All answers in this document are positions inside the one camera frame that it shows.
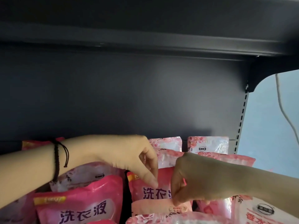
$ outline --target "hand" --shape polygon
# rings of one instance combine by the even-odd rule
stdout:
[[[176,160],[171,179],[174,205],[188,200],[211,201],[241,194],[236,176],[238,167],[242,166],[185,153]]]
[[[100,135],[107,147],[98,153],[99,159],[111,166],[135,173],[145,183],[158,187],[158,158],[146,136]]]

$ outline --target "person's right hand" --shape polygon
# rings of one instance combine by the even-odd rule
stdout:
[[[174,205],[188,200],[211,201],[240,194],[239,167],[242,166],[185,153],[176,160],[171,179]]]

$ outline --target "dark gray back panel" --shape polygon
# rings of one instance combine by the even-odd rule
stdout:
[[[249,63],[60,50],[0,50],[0,140],[143,134],[235,139]]]

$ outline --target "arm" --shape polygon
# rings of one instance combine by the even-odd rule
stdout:
[[[88,135],[64,140],[62,144],[69,150],[69,163],[67,168],[63,167],[66,156],[59,146],[59,175],[100,161],[128,169],[150,185],[157,184],[157,156],[144,136]],[[146,157],[145,162],[139,159],[140,155]],[[54,145],[0,156],[0,208],[51,181],[54,171]]]
[[[299,179],[192,153],[177,159],[171,194],[174,205],[249,195],[299,218]]]

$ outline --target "bracelet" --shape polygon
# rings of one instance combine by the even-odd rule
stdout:
[[[54,177],[52,182],[57,183],[58,181],[58,176],[59,176],[59,151],[58,151],[58,146],[61,145],[65,151],[66,154],[66,160],[65,160],[65,165],[63,167],[67,167],[69,163],[69,151],[65,145],[63,145],[61,142],[57,141],[56,139],[50,139],[50,141],[54,144],[54,160],[55,160],[55,172],[54,172]]]

